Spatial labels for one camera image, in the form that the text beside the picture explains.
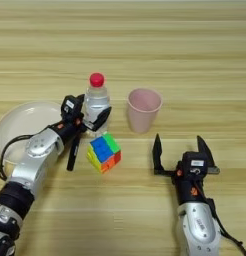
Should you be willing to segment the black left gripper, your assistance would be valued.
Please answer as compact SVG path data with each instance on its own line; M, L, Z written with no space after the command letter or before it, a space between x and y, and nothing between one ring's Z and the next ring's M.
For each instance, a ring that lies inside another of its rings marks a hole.
M79 109L82 109L84 100L85 94L77 96L77 105ZM61 120L57 123L54 123L49 126L49 137L53 141L59 140L61 142L68 142L80 133L85 133L87 130L97 131L106 123L111 110L111 107L104 109L97 116L97 119L94 123L80 117L74 119L73 121Z

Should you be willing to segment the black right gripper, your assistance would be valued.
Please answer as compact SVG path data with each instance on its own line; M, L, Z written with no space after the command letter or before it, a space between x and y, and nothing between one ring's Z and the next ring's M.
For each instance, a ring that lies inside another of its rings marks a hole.
M178 164L174 171L165 170L161 164L162 145L160 136L156 135L152 156L154 165L154 174L170 177L172 184L175 186L178 204L190 202L205 202L203 191L203 180L207 174L219 174L220 169L215 166L212 153L205 140L197 137L198 150L206 154L208 159L208 168L188 167L187 165Z

